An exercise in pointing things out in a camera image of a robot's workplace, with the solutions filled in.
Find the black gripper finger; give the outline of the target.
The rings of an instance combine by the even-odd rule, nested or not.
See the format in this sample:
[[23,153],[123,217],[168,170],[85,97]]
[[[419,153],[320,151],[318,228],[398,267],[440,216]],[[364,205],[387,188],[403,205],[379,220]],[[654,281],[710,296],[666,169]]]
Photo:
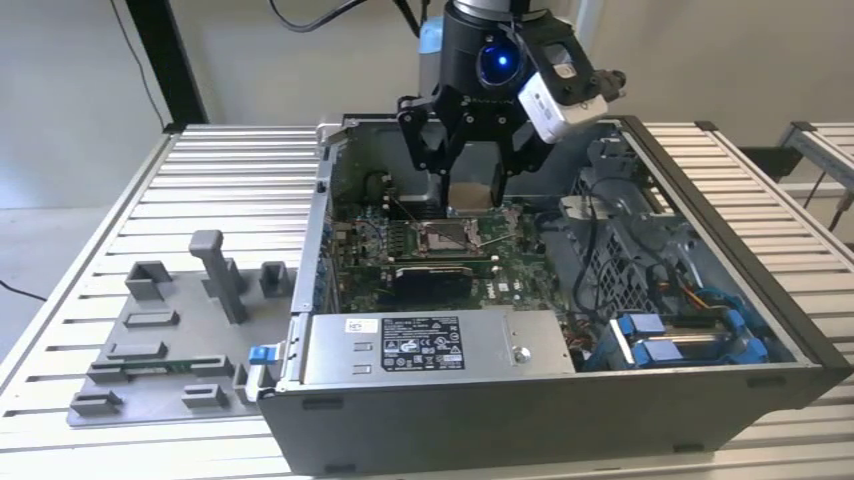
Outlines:
[[495,164],[490,195],[492,205],[499,206],[508,179],[522,173],[536,172],[542,168],[554,144],[540,138],[530,123],[496,124],[492,127],[492,142],[498,147],[499,160]]
[[448,205],[451,170],[459,156],[452,153],[446,140],[435,147],[428,144],[424,132],[430,123],[431,101],[420,96],[398,99],[396,121],[403,134],[412,167],[438,177],[436,199],[440,206]]

